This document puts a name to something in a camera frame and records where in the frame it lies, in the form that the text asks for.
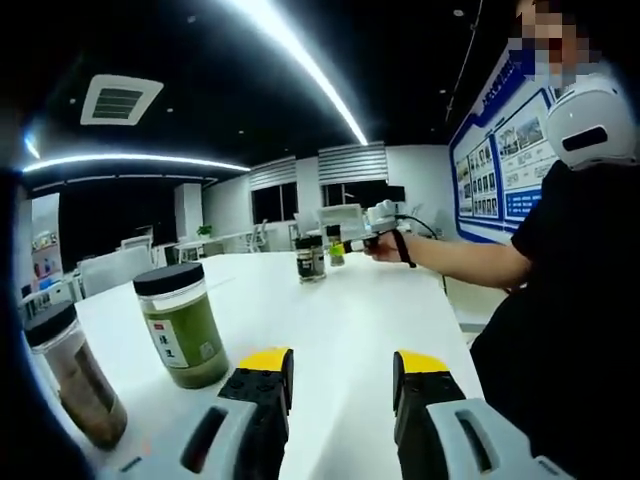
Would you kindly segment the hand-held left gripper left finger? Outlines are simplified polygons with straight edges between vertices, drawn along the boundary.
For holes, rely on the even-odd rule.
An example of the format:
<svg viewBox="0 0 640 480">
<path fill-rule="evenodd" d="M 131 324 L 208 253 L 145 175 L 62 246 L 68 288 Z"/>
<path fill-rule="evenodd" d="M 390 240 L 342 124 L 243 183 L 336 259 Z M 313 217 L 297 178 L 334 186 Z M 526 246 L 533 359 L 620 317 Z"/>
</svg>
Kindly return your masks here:
<svg viewBox="0 0 640 480">
<path fill-rule="evenodd" d="M 294 350 L 244 358 L 220 391 L 191 406 L 119 467 L 121 479 L 277 479 L 289 439 Z"/>
</svg>

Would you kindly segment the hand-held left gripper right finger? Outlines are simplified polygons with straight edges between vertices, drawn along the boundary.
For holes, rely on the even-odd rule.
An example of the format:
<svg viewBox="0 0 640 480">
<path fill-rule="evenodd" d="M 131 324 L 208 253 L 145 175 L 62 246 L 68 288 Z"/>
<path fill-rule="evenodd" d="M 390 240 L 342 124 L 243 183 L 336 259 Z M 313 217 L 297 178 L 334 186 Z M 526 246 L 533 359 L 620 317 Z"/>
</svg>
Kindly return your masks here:
<svg viewBox="0 0 640 480">
<path fill-rule="evenodd" d="M 404 479 L 568 479 L 485 400 L 468 398 L 436 357 L 393 357 L 394 441 Z"/>
</svg>

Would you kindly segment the person's right hand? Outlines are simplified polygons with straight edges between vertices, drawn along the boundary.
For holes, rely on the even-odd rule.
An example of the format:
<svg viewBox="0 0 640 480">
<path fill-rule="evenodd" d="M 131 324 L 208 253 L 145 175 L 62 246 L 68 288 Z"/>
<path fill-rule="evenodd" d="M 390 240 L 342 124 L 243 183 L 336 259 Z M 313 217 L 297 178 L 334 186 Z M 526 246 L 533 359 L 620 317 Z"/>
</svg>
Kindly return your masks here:
<svg viewBox="0 0 640 480">
<path fill-rule="evenodd" d="M 376 242 L 370 243 L 364 253 L 375 261 L 403 263 L 396 238 L 401 238 L 404 241 L 407 250 L 410 250 L 411 244 L 415 240 L 415 236 L 411 233 L 399 232 L 395 235 L 393 232 L 385 232 L 377 237 Z"/>
</svg>

